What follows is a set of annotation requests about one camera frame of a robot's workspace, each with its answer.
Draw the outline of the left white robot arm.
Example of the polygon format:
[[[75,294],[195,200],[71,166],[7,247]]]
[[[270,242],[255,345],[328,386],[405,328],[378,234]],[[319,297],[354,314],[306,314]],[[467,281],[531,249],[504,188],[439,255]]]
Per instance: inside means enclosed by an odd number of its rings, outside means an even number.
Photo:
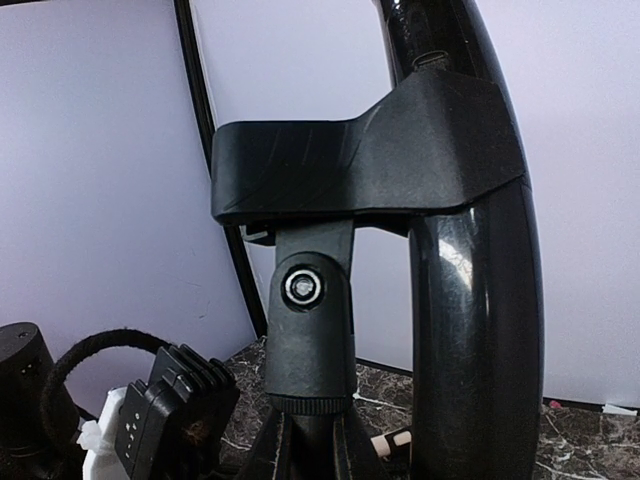
[[[60,453],[43,427],[40,403],[54,366],[39,327],[1,327],[1,477],[80,479],[82,464]]]

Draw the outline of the black microphone stand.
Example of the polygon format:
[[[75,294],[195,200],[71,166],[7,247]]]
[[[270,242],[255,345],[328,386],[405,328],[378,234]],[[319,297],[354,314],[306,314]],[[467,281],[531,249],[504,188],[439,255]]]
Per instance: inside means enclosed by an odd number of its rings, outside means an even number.
[[[354,405],[354,237],[409,242],[410,475],[528,479],[541,396],[532,192],[502,75],[424,67],[343,121],[236,122],[213,141],[214,218],[276,254],[271,410],[243,479],[383,479]]]

